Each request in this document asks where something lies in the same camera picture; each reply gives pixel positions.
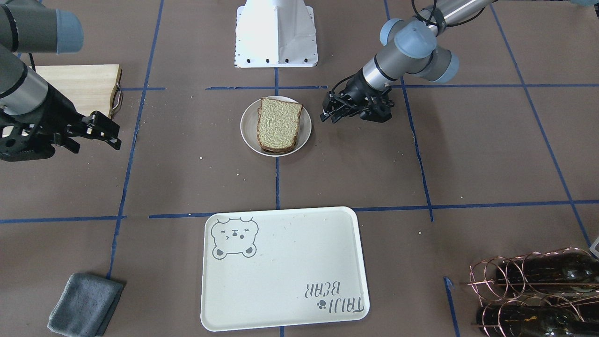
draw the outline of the wooden cutting board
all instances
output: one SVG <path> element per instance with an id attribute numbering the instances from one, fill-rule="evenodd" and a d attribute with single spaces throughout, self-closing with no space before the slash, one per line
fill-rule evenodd
<path id="1" fill-rule="evenodd" d="M 118 111 L 119 81 L 122 70 L 118 64 L 49 65 L 35 67 L 36 72 L 75 105 L 82 115 L 100 111 L 112 118 Z"/>

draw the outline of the bread crust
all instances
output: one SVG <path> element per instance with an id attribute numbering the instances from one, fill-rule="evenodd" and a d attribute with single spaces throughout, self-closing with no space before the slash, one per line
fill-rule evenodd
<path id="1" fill-rule="evenodd" d="M 262 119 L 262 103 L 264 102 L 264 99 L 266 99 L 265 97 L 261 98 L 261 102 L 260 102 L 260 107 L 258 108 L 258 125 L 260 125 L 260 120 Z M 299 104 L 300 108 L 299 108 L 299 112 L 298 112 L 298 116 L 297 116 L 297 131 L 295 133 L 295 137 L 293 140 L 293 145 L 288 147 L 288 148 L 284 148 L 284 149 L 273 149 L 270 148 L 264 144 L 262 144 L 262 142 L 260 141 L 260 131 L 258 126 L 256 126 L 256 133 L 257 133 L 257 138 L 258 138 L 258 143 L 260 144 L 260 148 L 262 148 L 262 150 L 266 151 L 266 152 L 271 152 L 273 154 L 284 154 L 290 151 L 293 151 L 293 149 L 295 149 L 295 146 L 297 145 L 297 141 L 298 141 L 298 134 L 300 133 L 300 116 L 302 111 L 304 110 L 304 105 L 301 103 L 295 103 L 295 104 Z"/>

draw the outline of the white metal bracket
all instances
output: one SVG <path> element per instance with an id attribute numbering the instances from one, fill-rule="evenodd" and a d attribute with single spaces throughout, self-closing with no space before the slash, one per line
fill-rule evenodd
<path id="1" fill-rule="evenodd" d="M 237 9 L 235 66 L 314 67 L 314 9 L 304 0 L 247 0 Z"/>

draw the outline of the round plate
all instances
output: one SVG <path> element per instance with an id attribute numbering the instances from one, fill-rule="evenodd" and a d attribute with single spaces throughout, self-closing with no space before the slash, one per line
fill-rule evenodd
<path id="1" fill-rule="evenodd" d="M 269 96 L 267 98 L 297 103 L 297 101 L 292 100 L 289 97 Z M 244 142 L 246 142 L 246 144 L 257 153 L 269 157 L 287 156 L 304 146 L 305 143 L 308 141 L 308 138 L 310 138 L 310 133 L 312 132 L 312 120 L 310 119 L 310 115 L 308 115 L 308 111 L 305 108 L 302 108 L 301 115 L 299 117 L 300 126 L 298 140 L 295 144 L 295 148 L 293 149 L 293 151 L 284 154 L 274 154 L 272 152 L 266 152 L 262 150 L 262 148 L 260 147 L 260 143 L 258 143 L 258 108 L 260 107 L 260 101 L 261 100 L 257 100 L 254 103 L 251 103 L 250 106 L 247 107 L 246 111 L 241 116 L 240 128 L 241 136 L 243 137 Z"/>

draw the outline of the bear ear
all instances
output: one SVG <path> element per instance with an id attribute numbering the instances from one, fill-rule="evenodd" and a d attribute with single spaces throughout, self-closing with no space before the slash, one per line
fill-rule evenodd
<path id="1" fill-rule="evenodd" d="M 256 255 L 256 245 L 251 245 L 249 248 L 241 252 L 245 257 L 252 257 Z"/>
<path id="2" fill-rule="evenodd" d="M 216 260 L 222 260 L 225 258 L 226 253 L 221 251 L 218 247 L 214 247 L 214 249 L 212 249 L 212 256 L 214 256 Z"/>

